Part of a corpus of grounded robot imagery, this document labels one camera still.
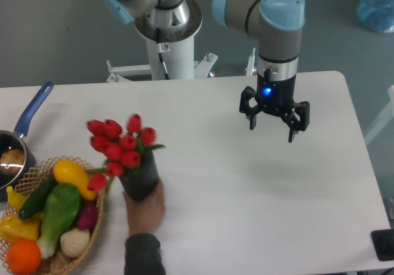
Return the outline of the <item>person's hand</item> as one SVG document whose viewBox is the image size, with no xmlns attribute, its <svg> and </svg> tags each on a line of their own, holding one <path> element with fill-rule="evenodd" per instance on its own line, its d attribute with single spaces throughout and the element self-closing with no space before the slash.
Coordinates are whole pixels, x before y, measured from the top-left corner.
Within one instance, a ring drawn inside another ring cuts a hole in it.
<svg viewBox="0 0 394 275">
<path fill-rule="evenodd" d="M 142 201 L 132 200 L 125 191 L 123 197 L 126 203 L 129 236 L 154 233 L 166 211 L 162 180 L 158 180 L 154 190 Z"/>
</svg>

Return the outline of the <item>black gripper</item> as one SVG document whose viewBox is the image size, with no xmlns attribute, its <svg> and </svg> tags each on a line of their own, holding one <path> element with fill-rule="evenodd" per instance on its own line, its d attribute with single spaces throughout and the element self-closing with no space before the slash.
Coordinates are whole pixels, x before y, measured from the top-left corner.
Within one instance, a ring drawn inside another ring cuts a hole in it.
<svg viewBox="0 0 394 275">
<path fill-rule="evenodd" d="M 310 123 L 310 103 L 294 102 L 296 75 L 282 81 L 274 81 L 273 77 L 271 70 L 266 70 L 263 75 L 257 74 L 257 90 L 247 86 L 241 92 L 239 112 L 249 121 L 250 130 L 256 127 L 256 116 L 261 110 L 280 116 L 289 127 L 288 142 L 292 143 L 294 137 L 306 131 Z M 250 105 L 253 98 L 257 102 L 255 106 Z"/>
</svg>

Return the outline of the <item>dark grey sleeved forearm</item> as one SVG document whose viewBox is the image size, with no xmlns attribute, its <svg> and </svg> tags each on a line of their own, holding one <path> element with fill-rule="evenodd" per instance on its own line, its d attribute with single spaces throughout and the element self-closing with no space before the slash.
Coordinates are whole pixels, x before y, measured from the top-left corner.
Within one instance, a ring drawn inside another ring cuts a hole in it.
<svg viewBox="0 0 394 275">
<path fill-rule="evenodd" d="M 125 242 L 124 274 L 166 274 L 159 240 L 150 233 L 132 235 Z"/>
</svg>

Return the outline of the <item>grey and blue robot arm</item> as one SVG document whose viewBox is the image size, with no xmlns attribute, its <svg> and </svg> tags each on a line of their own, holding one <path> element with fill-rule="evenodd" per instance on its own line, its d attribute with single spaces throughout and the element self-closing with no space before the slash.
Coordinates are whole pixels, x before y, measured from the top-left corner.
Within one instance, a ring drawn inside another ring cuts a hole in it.
<svg viewBox="0 0 394 275">
<path fill-rule="evenodd" d="M 195 76 L 194 37 L 202 13 L 194 0 L 102 0 L 119 22 L 145 38 L 154 80 Z M 308 102 L 295 102 L 305 0 L 212 0 L 215 20 L 258 40 L 257 86 L 241 93 L 239 110 L 256 125 L 259 113 L 279 117 L 289 137 L 307 129 Z"/>
</svg>

